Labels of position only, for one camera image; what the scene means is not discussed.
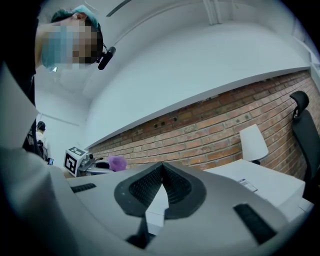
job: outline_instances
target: lamp shade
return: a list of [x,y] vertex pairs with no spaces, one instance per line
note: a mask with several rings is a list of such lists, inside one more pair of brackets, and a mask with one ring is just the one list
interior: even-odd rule
[[247,161],[260,160],[269,151],[258,126],[256,124],[240,131],[243,159]]

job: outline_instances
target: person in background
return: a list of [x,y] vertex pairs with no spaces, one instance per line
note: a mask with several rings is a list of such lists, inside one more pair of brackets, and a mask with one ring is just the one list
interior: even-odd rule
[[48,138],[46,138],[44,135],[45,130],[46,124],[42,121],[38,122],[36,126],[36,141],[42,153],[43,159],[46,161],[48,158],[51,158],[51,150]]
[[[41,5],[46,1],[9,1],[1,26],[0,64],[6,63],[24,94],[35,105],[36,69],[44,66],[49,71],[56,67],[71,68],[73,64],[89,65],[103,53],[103,36],[95,15],[84,5],[72,10],[61,9],[51,22],[39,24]],[[42,157],[33,122],[23,148]]]

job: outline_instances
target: white desk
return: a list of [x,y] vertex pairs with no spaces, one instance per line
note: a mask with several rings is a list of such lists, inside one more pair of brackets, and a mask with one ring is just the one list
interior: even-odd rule
[[[205,171],[235,181],[246,179],[257,189],[254,193],[277,207],[289,222],[311,211],[313,207],[312,203],[302,198],[305,189],[304,181],[246,160],[241,159]],[[164,211],[168,207],[167,193],[161,186],[146,211],[146,220],[151,234],[157,235],[163,227]]]

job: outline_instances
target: black office chair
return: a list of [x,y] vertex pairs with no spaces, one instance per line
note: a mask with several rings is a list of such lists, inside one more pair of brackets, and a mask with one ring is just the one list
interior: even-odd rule
[[306,161],[304,176],[305,190],[303,197],[313,203],[319,200],[319,165],[320,165],[320,136],[311,114],[306,107],[309,98],[303,91],[296,91],[290,95],[295,100],[297,107],[293,111],[292,130],[299,143]]

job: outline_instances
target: brick wall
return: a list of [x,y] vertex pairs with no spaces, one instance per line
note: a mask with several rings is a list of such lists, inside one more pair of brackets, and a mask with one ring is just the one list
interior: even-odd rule
[[320,128],[320,97],[308,71],[274,77],[234,89],[165,114],[90,148],[95,157],[122,155],[128,168],[180,161],[205,170],[242,158],[239,131],[257,124],[269,154],[261,165],[302,179],[306,163],[293,137],[296,104],[289,95],[305,91]]

